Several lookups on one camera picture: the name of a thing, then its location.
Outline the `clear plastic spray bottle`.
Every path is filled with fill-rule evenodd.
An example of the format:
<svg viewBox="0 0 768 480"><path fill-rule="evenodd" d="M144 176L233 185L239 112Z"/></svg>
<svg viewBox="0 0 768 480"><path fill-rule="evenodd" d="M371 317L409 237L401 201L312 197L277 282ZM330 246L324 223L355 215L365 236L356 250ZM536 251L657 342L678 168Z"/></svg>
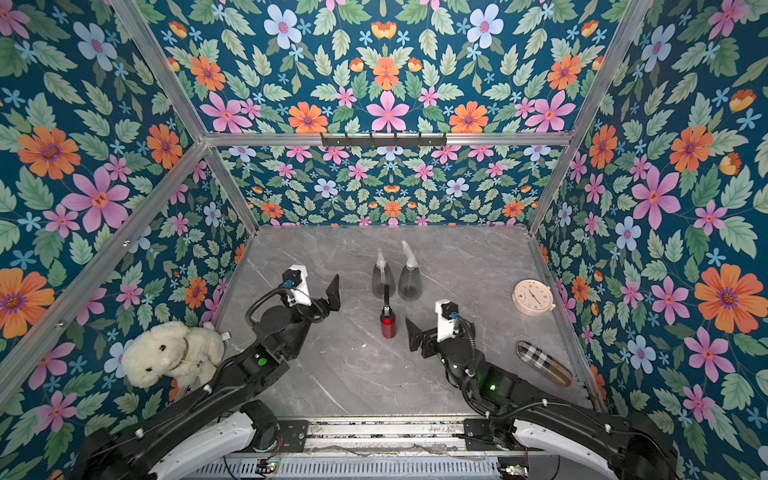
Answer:
<svg viewBox="0 0 768 480"><path fill-rule="evenodd" d="M375 261L373 273L372 273L372 282L371 282L371 290L375 297L379 299L383 299L385 283L388 283L390 285L391 296L394 296L397 291L397 286L396 286L394 274L392 272L391 267L388 264L386 275L385 276L380 275L376 267L376 261Z"/></svg>
<svg viewBox="0 0 768 480"><path fill-rule="evenodd" d="M401 270L398 282L398 294L405 301L418 300L423 292L421 272L418 268L409 270L405 264Z"/></svg>

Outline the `striped oblong case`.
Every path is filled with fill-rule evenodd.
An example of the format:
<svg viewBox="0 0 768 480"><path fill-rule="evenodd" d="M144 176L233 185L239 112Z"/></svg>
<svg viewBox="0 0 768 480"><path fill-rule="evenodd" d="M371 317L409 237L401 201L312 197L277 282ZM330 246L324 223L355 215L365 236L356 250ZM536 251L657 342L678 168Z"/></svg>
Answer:
<svg viewBox="0 0 768 480"><path fill-rule="evenodd" d="M517 342L516 352L523 363L536 370L553 384L561 388L571 386L573 382L571 371L562 362L538 346L528 341L520 340Z"/></svg>

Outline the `cream plush teddy bear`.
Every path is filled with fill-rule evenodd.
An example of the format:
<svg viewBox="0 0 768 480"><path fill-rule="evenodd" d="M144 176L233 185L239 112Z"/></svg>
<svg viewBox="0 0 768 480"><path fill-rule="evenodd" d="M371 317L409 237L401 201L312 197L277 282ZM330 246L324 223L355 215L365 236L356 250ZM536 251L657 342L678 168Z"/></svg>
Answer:
<svg viewBox="0 0 768 480"><path fill-rule="evenodd" d="M186 389L208 383L224 353L224 340L211 324L187 327L170 321L136 337L122 356L122 368L137 388L151 387L168 377Z"/></svg>

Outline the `cream round wall clock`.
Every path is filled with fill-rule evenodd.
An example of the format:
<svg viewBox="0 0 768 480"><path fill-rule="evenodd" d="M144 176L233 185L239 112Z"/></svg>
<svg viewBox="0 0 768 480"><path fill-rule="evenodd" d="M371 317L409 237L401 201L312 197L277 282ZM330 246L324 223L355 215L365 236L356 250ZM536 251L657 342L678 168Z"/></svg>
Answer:
<svg viewBox="0 0 768 480"><path fill-rule="evenodd" d="M514 306L524 315L536 317L556 307L551 288L535 279L518 282L512 292Z"/></svg>

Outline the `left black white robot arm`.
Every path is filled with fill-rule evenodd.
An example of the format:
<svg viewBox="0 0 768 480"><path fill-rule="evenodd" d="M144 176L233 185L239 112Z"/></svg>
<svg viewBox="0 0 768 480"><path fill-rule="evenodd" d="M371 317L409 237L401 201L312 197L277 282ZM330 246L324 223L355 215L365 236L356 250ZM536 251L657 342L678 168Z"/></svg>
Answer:
<svg viewBox="0 0 768 480"><path fill-rule="evenodd" d="M273 296L281 298L254 323L255 341L225 359L203 386L148 420L89 435L73 478L182 479L230 453L276 442L276 416L258 397L288 371L311 326L341 307L338 277L325 297L313 298L305 276L302 266L291 267L281 285L252 304L249 314Z"/></svg>

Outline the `metal base rail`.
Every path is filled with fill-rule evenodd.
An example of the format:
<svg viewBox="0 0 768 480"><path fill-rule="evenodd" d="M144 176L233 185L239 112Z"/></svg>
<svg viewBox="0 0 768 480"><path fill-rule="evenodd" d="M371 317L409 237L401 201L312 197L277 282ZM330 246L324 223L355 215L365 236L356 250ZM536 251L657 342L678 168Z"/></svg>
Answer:
<svg viewBox="0 0 768 480"><path fill-rule="evenodd" d="M495 434L490 421L462 415L284 417L278 420L277 454L329 452L358 457L418 456L531 459L535 454L574 462L608 479L615 473L594 451L549 429L522 422L522 435Z"/></svg>

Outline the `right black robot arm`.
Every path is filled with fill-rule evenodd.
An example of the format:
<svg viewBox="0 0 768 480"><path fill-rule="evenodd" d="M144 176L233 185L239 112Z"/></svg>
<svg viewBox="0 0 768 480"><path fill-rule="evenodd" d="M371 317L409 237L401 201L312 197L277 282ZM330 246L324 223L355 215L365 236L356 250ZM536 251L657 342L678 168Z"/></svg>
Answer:
<svg viewBox="0 0 768 480"><path fill-rule="evenodd" d="M675 479L677 450L646 417L598 412L556 398L485 360L474 325L440 341L438 330L405 321L409 349L436 357L467 406L484 418L487 443L499 449L537 449L564 457L612 479Z"/></svg>

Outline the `small red object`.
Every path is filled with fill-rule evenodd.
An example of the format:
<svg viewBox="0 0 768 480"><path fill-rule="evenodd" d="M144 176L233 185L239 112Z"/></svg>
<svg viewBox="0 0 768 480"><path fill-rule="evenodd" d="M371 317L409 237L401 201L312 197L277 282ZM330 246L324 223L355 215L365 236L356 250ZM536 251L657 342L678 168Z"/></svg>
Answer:
<svg viewBox="0 0 768 480"><path fill-rule="evenodd" d="M397 334L396 315L390 305L388 296L384 297L384 305L380 315L381 332L385 339L393 339Z"/></svg>

